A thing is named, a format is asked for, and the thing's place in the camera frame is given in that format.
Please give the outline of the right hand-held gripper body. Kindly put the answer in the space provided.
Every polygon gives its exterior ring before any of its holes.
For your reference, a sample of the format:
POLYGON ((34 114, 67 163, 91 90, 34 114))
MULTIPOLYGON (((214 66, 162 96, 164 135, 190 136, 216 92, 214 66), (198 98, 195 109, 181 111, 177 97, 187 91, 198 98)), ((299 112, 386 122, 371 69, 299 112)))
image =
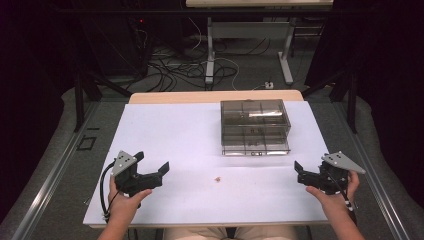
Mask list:
POLYGON ((302 174, 297 173, 297 182, 305 186, 313 186, 327 195, 334 195, 348 188, 348 175, 350 171, 355 171, 358 174, 366 173, 365 169, 341 151, 324 154, 321 159, 322 162, 330 165, 328 171, 321 169, 322 163, 318 167, 318 173, 306 171, 303 168, 304 171, 302 174))

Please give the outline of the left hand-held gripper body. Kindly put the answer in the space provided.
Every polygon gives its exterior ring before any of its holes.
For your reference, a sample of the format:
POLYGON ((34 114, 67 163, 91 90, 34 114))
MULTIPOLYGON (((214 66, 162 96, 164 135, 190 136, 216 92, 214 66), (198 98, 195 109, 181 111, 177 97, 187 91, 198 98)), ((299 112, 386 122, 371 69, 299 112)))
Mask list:
POLYGON ((136 161, 134 155, 120 151, 112 168, 111 175, 115 178, 117 189, 130 197, 143 190, 154 189, 162 185, 163 176, 158 170, 148 174, 138 173, 139 162, 136 161))

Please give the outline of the person's right hand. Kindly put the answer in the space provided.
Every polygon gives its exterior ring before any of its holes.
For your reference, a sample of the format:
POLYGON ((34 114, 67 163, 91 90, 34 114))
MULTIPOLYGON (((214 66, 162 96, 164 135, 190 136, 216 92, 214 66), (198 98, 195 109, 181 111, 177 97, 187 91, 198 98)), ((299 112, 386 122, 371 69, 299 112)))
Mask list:
MULTIPOLYGON (((354 194, 359 187, 360 181, 358 174, 355 171, 350 171, 348 175, 348 188, 346 196, 350 202, 354 200, 354 194)), ((340 222, 350 220, 349 210, 345 203, 345 198, 342 194, 326 195, 321 190, 307 186, 306 191, 313 195, 322 206, 325 216, 329 221, 340 222)))

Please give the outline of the person's left hand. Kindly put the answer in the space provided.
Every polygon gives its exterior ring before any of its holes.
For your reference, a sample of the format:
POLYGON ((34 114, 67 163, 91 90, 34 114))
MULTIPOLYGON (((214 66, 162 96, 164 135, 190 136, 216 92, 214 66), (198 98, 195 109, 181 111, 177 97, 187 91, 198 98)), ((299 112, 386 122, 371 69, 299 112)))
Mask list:
POLYGON ((109 211, 110 218, 130 218, 131 222, 141 202, 152 193, 151 189, 143 190, 132 197, 126 197, 116 187, 115 178, 110 177, 109 211))

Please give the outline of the white table board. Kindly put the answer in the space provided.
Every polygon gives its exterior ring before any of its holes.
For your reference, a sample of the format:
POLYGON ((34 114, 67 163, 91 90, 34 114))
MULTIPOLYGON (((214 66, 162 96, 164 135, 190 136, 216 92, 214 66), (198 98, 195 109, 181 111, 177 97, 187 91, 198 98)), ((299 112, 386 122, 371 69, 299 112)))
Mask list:
POLYGON ((219 104, 126 105, 106 159, 113 161, 121 150, 143 151, 139 172, 170 165, 162 186, 142 201, 133 226, 325 222, 319 202, 297 182, 294 162, 314 171, 327 147, 307 102, 285 107, 289 154, 228 157, 221 153, 219 104))

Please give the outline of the transparent grey drawer box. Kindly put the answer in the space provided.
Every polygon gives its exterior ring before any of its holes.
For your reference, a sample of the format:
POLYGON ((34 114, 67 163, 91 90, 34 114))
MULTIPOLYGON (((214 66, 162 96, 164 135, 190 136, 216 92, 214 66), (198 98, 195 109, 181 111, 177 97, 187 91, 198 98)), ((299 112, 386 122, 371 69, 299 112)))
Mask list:
POLYGON ((220 103, 224 156, 271 156, 290 152, 291 123, 281 99, 220 103))

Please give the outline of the black metal stand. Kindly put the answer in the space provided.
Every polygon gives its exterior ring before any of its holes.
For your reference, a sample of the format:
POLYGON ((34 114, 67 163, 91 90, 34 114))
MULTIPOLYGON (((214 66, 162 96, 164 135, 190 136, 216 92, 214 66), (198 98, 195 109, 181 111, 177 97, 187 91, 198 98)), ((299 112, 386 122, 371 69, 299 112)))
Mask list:
POLYGON ((85 122, 84 96, 95 102, 100 101, 103 97, 98 85, 104 85, 124 97, 130 97, 132 95, 130 91, 118 86, 100 73, 78 69, 74 74, 75 132, 78 132, 85 122))
POLYGON ((330 83, 335 84, 329 96, 332 102, 339 102, 344 96, 347 96, 346 122, 351 131, 356 134, 356 97, 358 80, 353 70, 339 70, 330 77, 319 81, 315 86, 302 91, 301 94, 303 97, 307 97, 330 83))

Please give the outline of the light wooden table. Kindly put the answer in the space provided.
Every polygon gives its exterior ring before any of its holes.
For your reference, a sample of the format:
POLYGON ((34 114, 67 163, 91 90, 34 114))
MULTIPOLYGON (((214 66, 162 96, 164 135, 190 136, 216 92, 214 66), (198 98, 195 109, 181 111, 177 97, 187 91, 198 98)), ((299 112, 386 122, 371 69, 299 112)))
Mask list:
POLYGON ((191 92, 149 92, 134 93, 130 104, 184 104, 217 103, 227 100, 267 100, 303 101, 298 90, 243 90, 243 91, 191 91, 191 92))

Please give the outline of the person's legs in beige trousers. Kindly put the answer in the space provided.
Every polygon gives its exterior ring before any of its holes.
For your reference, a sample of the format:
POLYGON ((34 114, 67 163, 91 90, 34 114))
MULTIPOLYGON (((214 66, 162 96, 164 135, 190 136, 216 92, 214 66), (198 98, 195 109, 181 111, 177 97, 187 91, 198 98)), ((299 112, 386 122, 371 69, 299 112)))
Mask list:
POLYGON ((293 227, 237 227, 231 237, 225 227, 168 228, 163 240, 297 240, 293 227))

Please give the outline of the black computer tower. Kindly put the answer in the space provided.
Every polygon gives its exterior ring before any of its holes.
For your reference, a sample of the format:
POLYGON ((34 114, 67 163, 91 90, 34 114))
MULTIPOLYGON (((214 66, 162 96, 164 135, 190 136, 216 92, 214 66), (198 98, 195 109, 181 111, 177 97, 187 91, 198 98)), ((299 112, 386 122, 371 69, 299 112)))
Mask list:
POLYGON ((120 16, 90 16, 80 19, 86 37, 106 76, 144 76, 144 54, 128 19, 120 16))

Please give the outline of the silver floor rail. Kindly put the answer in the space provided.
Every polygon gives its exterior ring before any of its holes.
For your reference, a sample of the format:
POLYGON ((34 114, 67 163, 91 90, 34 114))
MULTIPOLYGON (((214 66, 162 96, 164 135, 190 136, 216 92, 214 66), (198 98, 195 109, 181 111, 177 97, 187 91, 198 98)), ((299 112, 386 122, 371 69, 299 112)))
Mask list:
POLYGON ((360 135, 354 133, 352 127, 348 124, 347 113, 345 112, 343 104, 335 103, 333 107, 347 132, 347 136, 353 142, 359 163, 362 164, 363 168, 366 170, 365 178, 374 195, 378 208, 390 229, 391 235, 394 237, 394 240, 411 240, 405 228, 405 224, 402 222, 399 213, 395 209, 393 199, 386 191, 380 180, 380 174, 373 165, 372 158, 368 155, 365 145, 361 142, 360 135))
POLYGON ((103 167, 107 129, 102 105, 91 103, 86 121, 73 131, 66 113, 31 182, 14 206, 17 215, 5 240, 95 240, 98 229, 83 223, 103 167))

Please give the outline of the white metal desk frame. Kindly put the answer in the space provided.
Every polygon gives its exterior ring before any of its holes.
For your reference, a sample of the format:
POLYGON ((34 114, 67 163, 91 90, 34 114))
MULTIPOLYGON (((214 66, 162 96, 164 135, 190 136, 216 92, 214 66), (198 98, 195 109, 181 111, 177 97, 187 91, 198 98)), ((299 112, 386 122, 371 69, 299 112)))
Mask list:
MULTIPOLYGON (((195 10, 330 10, 333 0, 186 0, 186 6, 195 10)), ((205 82, 211 84, 214 80, 215 39, 283 39, 282 51, 278 53, 280 66, 285 83, 291 85, 293 77, 288 65, 288 55, 294 39, 297 17, 286 17, 285 21, 245 21, 226 20, 218 22, 207 18, 208 58, 206 64, 205 82)))

